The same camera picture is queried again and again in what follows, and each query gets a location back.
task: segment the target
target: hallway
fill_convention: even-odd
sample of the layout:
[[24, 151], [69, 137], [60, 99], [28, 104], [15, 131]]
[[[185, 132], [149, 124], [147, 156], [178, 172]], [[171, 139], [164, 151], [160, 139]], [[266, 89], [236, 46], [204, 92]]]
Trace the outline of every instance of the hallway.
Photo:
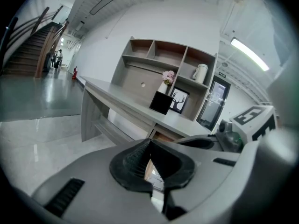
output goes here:
[[82, 143], [82, 96], [63, 70], [0, 78], [0, 165], [13, 186], [31, 195], [77, 158], [114, 146], [104, 135]]
[[42, 79], [0, 77], [0, 122], [78, 115], [83, 88], [64, 70]]

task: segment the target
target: white kettle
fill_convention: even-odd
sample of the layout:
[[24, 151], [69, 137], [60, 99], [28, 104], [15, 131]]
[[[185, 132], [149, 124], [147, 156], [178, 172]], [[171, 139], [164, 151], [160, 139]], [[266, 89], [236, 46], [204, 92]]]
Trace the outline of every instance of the white kettle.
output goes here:
[[208, 71], [208, 67], [205, 64], [199, 64], [196, 68], [196, 71], [193, 75], [193, 79], [198, 83], [203, 83], [206, 77], [206, 73]]

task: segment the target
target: ceiling light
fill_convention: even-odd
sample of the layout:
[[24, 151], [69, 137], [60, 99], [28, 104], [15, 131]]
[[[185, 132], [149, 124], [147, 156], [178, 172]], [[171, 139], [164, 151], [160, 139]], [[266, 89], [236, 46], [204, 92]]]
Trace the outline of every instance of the ceiling light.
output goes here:
[[84, 24], [85, 24], [85, 22], [81, 21], [75, 30], [79, 31], [81, 29], [81, 27], [83, 27]]
[[90, 10], [91, 15], [95, 15], [99, 10], [101, 10], [104, 6], [106, 6], [108, 3], [112, 2], [113, 0], [101, 0], [97, 5], [93, 7], [92, 10]]
[[263, 71], [269, 70], [269, 67], [266, 65], [266, 63], [256, 53], [254, 53], [247, 46], [245, 46], [242, 42], [240, 42], [236, 38], [233, 38], [231, 44], [246, 55], [248, 55], [259, 67], [262, 68]]

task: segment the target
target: glass door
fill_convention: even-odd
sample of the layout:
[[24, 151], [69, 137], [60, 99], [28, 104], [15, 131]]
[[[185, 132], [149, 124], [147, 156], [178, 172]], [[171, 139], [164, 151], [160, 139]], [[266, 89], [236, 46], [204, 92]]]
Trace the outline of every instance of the glass door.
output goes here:
[[220, 117], [228, 96], [230, 84], [214, 76], [209, 93], [201, 109], [197, 122], [212, 131]]

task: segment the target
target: gray desk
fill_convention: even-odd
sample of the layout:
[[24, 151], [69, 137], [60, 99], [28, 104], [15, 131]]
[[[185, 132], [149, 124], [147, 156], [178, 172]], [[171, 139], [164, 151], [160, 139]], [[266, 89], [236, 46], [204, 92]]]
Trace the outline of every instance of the gray desk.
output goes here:
[[131, 141], [107, 120], [110, 108], [147, 131], [149, 138], [152, 138], [155, 132], [171, 139], [209, 134], [209, 131], [196, 121], [172, 110], [166, 115], [151, 110], [148, 101], [117, 85], [93, 78], [82, 78], [86, 81], [81, 111], [82, 141], [105, 132], [110, 133], [112, 139], [117, 136], [114, 132], [118, 132], [120, 136], [116, 139]]

